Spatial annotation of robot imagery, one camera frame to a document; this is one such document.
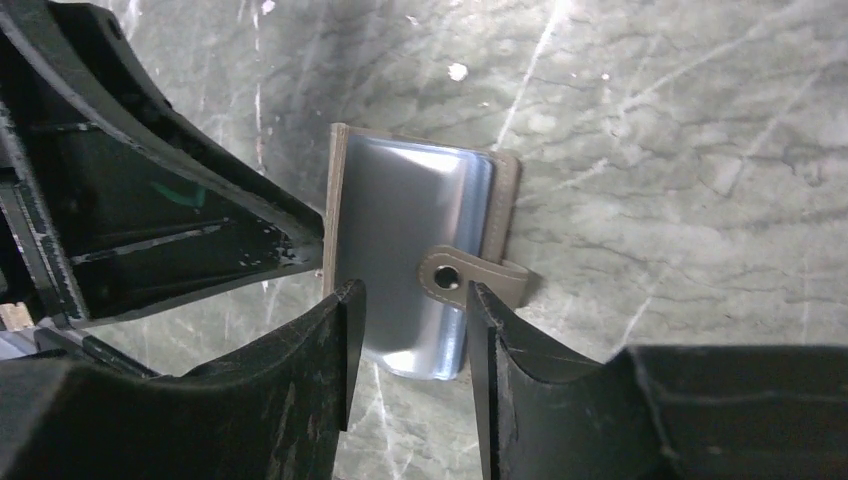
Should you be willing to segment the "grey card holder wallet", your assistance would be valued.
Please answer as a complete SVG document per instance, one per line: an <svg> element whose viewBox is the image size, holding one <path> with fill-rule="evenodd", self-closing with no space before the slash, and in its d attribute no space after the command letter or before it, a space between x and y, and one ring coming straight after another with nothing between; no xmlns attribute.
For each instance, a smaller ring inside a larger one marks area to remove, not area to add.
<svg viewBox="0 0 848 480"><path fill-rule="evenodd" d="M369 361L400 377L453 379L470 284L522 304L529 271L505 257L520 176L507 153L332 125L323 287L365 284Z"/></svg>

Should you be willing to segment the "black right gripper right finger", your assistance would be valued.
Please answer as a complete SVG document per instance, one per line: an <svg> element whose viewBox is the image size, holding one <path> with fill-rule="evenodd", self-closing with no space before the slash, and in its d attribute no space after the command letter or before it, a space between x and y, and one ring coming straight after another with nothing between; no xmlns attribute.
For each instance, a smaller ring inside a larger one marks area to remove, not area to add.
<svg viewBox="0 0 848 480"><path fill-rule="evenodd" d="M843 346L630 345L604 363L467 297L487 479L843 479Z"/></svg>

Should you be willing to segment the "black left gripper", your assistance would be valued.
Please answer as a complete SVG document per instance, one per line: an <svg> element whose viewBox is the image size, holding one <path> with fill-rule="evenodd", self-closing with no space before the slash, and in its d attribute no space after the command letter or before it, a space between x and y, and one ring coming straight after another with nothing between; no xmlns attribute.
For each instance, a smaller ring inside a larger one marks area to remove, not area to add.
<svg viewBox="0 0 848 480"><path fill-rule="evenodd" d="M320 215L175 111L117 19L1 5L1 358L159 373L84 325L316 268Z"/></svg>

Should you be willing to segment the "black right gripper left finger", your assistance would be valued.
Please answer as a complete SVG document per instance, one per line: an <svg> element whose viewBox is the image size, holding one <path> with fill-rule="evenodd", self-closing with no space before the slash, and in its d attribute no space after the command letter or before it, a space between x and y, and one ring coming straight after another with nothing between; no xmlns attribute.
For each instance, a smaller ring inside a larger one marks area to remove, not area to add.
<svg viewBox="0 0 848 480"><path fill-rule="evenodd" d="M349 422L366 288L181 376L95 337L1 364L5 479L329 479Z"/></svg>

